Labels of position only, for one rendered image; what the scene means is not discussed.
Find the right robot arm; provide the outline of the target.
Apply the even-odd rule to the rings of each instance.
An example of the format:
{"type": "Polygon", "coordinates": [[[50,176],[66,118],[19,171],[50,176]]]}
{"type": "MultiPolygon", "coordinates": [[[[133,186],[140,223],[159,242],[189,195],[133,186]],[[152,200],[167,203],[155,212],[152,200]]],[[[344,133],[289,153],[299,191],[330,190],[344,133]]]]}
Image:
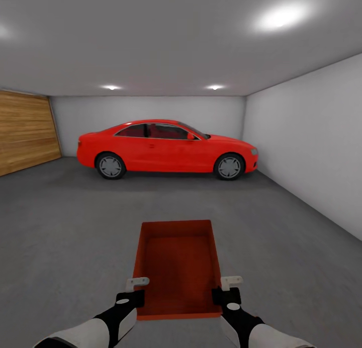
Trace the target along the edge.
{"type": "Polygon", "coordinates": [[[306,340],[289,336],[242,310],[240,292],[230,284],[241,284],[241,276],[220,277],[221,288],[212,289],[213,305],[222,306],[221,326],[237,348],[315,348],[306,340]]]}

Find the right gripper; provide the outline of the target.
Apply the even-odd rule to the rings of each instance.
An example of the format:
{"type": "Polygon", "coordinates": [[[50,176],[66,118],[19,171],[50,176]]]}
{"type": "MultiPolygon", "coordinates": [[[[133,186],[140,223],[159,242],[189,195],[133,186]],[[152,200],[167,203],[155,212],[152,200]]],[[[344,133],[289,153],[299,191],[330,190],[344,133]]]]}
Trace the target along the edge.
{"type": "Polygon", "coordinates": [[[233,297],[238,304],[241,304],[240,292],[237,287],[230,288],[230,291],[222,291],[220,287],[212,289],[213,305],[222,306],[225,297],[233,297]]]}

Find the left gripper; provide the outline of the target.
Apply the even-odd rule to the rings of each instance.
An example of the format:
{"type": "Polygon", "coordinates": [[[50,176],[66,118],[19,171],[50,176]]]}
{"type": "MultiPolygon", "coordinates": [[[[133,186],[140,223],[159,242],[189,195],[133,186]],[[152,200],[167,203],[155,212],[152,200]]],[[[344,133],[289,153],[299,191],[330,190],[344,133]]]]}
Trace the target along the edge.
{"type": "Polygon", "coordinates": [[[145,303],[145,290],[137,290],[131,293],[118,293],[116,296],[116,302],[120,299],[120,298],[124,298],[124,297],[132,297],[135,301],[135,307],[143,307],[144,303],[145,303]]]}

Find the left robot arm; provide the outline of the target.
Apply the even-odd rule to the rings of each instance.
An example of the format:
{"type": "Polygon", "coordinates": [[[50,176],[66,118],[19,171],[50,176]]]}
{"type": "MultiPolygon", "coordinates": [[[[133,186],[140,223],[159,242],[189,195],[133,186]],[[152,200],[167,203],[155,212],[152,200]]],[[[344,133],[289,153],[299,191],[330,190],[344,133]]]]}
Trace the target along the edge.
{"type": "Polygon", "coordinates": [[[149,284],[149,278],[130,278],[126,292],[118,293],[113,307],[73,328],[55,332],[34,348],[113,348],[134,327],[136,307],[143,307],[145,290],[134,287],[149,284]]]}

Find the storage box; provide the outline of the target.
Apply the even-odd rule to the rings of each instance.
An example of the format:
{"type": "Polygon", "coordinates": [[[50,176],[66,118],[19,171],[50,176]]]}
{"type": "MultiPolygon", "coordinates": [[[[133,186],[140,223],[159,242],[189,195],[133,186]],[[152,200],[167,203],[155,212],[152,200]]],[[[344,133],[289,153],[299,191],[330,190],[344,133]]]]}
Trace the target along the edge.
{"type": "Polygon", "coordinates": [[[143,222],[133,278],[149,278],[136,320],[216,318],[212,289],[221,288],[211,221],[143,222]]]}

